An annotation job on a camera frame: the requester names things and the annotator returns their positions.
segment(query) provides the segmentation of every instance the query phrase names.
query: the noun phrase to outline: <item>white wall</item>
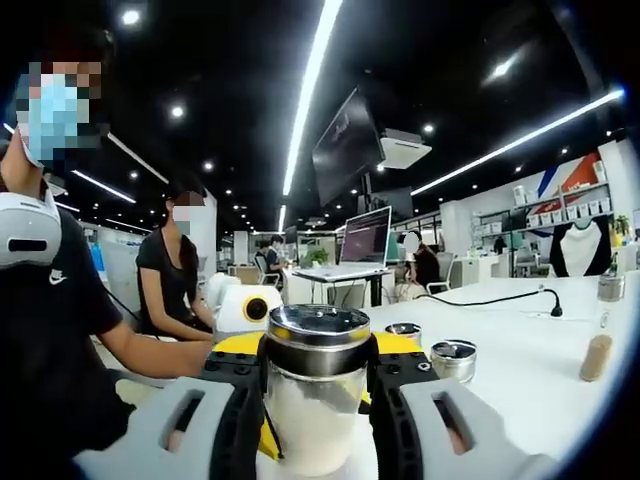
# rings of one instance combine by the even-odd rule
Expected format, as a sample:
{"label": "white wall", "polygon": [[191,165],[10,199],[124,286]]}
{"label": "white wall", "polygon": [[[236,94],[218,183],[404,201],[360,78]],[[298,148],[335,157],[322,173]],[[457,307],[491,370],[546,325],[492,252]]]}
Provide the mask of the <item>white wall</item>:
{"label": "white wall", "polygon": [[233,232],[233,263],[234,265],[249,262],[249,232]]}

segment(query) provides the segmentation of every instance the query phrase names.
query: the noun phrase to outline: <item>white powder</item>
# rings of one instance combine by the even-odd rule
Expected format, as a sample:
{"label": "white powder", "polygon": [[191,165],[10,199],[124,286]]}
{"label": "white powder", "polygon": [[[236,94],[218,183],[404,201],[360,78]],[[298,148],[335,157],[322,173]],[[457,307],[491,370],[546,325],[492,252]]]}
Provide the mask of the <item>white powder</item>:
{"label": "white powder", "polygon": [[269,382],[267,408],[282,444],[281,465],[307,477],[339,469],[351,454],[357,404],[353,414],[339,413],[321,400],[305,398],[295,380],[272,375]]}

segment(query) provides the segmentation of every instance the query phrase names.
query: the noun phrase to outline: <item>metal jar lid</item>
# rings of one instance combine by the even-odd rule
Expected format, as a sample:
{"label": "metal jar lid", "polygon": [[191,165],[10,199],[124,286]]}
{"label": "metal jar lid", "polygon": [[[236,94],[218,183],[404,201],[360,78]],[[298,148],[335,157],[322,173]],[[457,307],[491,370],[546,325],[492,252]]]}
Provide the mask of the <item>metal jar lid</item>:
{"label": "metal jar lid", "polygon": [[600,275],[598,279],[598,300],[617,302],[624,296],[624,275]]}
{"label": "metal jar lid", "polygon": [[281,305],[269,314],[267,357],[291,373],[330,377],[362,368],[371,337],[369,317],[328,305]]}

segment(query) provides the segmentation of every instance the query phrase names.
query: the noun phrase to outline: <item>woman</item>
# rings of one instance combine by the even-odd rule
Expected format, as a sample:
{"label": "woman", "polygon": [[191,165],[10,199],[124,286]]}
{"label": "woman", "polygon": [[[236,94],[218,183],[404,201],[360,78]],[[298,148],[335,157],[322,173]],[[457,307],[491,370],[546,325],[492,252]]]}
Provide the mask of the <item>woman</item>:
{"label": "woman", "polygon": [[[212,341],[213,314],[197,287],[196,247],[176,225],[176,220],[180,227],[189,222],[174,218],[175,211],[185,208],[189,212],[187,218],[193,218],[191,212],[205,208],[202,196],[177,185],[170,187],[165,225],[140,245],[136,264],[142,332],[179,340]],[[191,309],[185,302],[185,295]]]}
{"label": "woman", "polygon": [[440,281],[440,264],[438,257],[428,246],[422,242],[422,235],[418,231],[413,233],[418,238],[418,249],[413,254],[414,261],[409,262],[409,279],[427,288],[428,283]]}

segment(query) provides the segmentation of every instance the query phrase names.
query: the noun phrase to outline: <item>laptop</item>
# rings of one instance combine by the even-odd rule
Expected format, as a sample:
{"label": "laptop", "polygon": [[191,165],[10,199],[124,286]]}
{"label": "laptop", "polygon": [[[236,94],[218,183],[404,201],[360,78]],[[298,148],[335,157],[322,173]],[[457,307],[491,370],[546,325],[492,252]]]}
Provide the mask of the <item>laptop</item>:
{"label": "laptop", "polygon": [[391,207],[350,218],[345,224],[340,264],[299,270],[296,273],[322,282],[355,280],[386,273],[390,230]]}

